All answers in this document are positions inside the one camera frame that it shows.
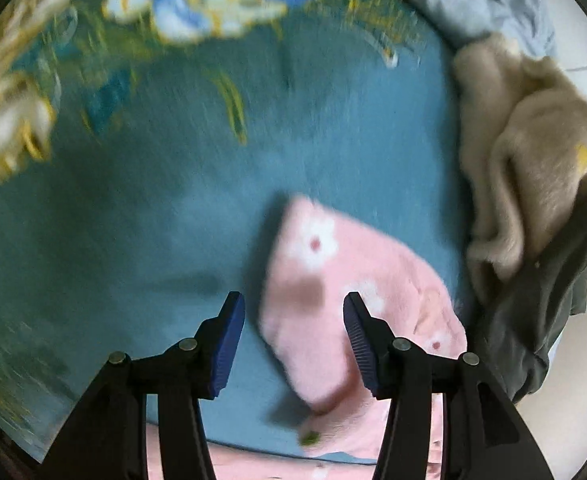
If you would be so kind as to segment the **green floral bed blanket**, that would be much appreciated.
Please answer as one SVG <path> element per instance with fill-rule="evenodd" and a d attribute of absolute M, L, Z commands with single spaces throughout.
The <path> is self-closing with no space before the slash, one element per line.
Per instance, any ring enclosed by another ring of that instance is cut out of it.
<path fill-rule="evenodd" d="M 43 458 L 110 352 L 159 353 L 238 290 L 205 432 L 297 456 L 307 408 L 258 332 L 292 195 L 401 240 L 471 318 L 451 47 L 407 0 L 286 0 L 179 47 L 102 2 L 73 0 L 16 60 L 58 114 L 51 158 L 0 183 L 0 428 Z"/>

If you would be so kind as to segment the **pink fleece pajama garment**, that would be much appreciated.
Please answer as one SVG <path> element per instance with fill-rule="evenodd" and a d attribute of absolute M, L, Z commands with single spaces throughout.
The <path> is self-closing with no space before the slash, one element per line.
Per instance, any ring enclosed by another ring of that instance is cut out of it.
<path fill-rule="evenodd" d="M 363 478 L 377 458 L 390 404 L 373 396 L 353 351 L 350 292 L 389 330 L 436 356 L 467 348 L 450 295 L 407 246 L 302 195 L 260 233 L 218 208 L 174 214 L 150 243 L 148 287 L 194 320 L 228 289 L 246 294 L 255 323 L 243 337 L 228 396 L 204 412 L 213 462 L 226 479 Z"/>

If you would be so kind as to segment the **dark grey garment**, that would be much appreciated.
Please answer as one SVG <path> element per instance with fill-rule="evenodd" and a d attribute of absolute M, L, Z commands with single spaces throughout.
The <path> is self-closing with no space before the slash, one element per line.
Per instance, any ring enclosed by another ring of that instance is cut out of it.
<path fill-rule="evenodd" d="M 539 390 L 551 347 L 572 315 L 586 311 L 587 192 L 559 233 L 525 262 L 485 311 L 473 349 L 515 403 Z"/>

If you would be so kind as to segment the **beige fleece garment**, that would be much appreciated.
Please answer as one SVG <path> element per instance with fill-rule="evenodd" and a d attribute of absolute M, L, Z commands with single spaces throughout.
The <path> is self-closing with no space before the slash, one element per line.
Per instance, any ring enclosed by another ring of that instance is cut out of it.
<path fill-rule="evenodd" d="M 587 97 L 553 58 L 528 56 L 500 32 L 461 48 L 453 72 L 459 163 L 475 207 L 467 263 L 487 306 L 587 190 L 577 164 L 577 145 L 587 146 Z"/>

